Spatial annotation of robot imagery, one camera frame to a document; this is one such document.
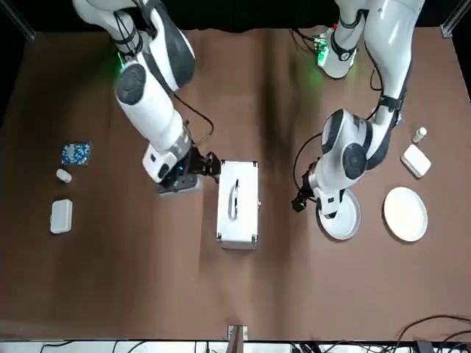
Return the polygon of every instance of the small white bottle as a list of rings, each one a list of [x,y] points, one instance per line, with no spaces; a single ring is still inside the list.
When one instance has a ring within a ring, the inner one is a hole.
[[[63,182],[70,182],[72,180],[72,175],[70,175],[70,173],[67,173],[63,169],[57,169],[56,176]]]
[[[425,127],[421,127],[418,129],[415,133],[415,136],[412,138],[413,143],[419,143],[420,140],[424,138],[424,136],[427,134],[427,129]]]

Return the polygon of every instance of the blue packet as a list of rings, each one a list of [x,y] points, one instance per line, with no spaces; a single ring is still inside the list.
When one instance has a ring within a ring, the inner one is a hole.
[[[87,165],[90,150],[91,142],[68,143],[62,148],[62,164]]]

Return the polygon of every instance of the green light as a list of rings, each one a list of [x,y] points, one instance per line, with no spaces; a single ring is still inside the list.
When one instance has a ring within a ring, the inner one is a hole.
[[[353,54],[352,54],[352,61],[350,62],[350,67],[352,67],[353,62],[355,61],[355,55],[356,55],[356,49],[355,49],[355,51],[354,51]]]
[[[322,50],[319,55],[317,55],[317,65],[320,67],[323,67],[325,64],[325,61],[327,60],[327,56],[329,54],[329,48],[325,47],[324,50]]]
[[[124,61],[122,60],[121,55],[119,54],[119,52],[118,52],[118,58],[119,58],[119,62],[121,63],[121,68],[123,68],[124,67]]]

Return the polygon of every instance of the metal bracket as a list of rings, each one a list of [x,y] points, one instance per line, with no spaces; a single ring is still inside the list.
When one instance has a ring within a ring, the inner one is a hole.
[[[447,17],[445,22],[440,25],[442,37],[450,39],[453,37],[453,30],[459,21],[462,20],[467,11],[471,8],[471,0],[462,0]]]

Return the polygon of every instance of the black background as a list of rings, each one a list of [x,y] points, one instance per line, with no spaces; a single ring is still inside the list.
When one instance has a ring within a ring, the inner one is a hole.
[[[71,0],[16,0],[12,3],[38,32],[100,30],[99,27],[86,24],[79,18]],[[308,28],[317,24],[332,26],[339,18],[339,10],[333,0],[164,0],[164,3],[169,15],[181,29],[213,28],[243,32],[254,28]],[[459,0],[426,0],[417,26],[439,26],[458,3]],[[469,24],[471,13],[467,14],[453,33],[468,91],[471,87],[471,60],[465,48],[469,41]],[[2,55],[2,83],[3,91],[6,92],[13,87],[21,62],[24,38],[3,13],[0,13],[0,33],[2,43],[9,45],[9,48],[5,49],[7,53]],[[0,124],[7,100],[7,96],[0,99]]]

